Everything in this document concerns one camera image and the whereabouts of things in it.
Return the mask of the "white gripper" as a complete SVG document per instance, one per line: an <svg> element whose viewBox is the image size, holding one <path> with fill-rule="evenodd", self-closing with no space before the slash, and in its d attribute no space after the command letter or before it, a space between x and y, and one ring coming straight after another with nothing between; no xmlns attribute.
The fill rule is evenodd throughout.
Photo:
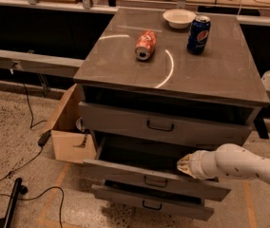
<svg viewBox="0 0 270 228"><path fill-rule="evenodd" d="M184 174L199 180L213 179L218 176L218 166L214 151L196 151L187 154L177 162L177 169Z"/></svg>

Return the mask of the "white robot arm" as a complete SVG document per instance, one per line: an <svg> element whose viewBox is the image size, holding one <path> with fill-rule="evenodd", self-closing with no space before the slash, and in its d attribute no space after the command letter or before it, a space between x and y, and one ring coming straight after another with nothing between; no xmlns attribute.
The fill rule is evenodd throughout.
<svg viewBox="0 0 270 228"><path fill-rule="evenodd" d="M252 178L270 184L270 159L233 143L187 154L177 161L177 169L198 180Z"/></svg>

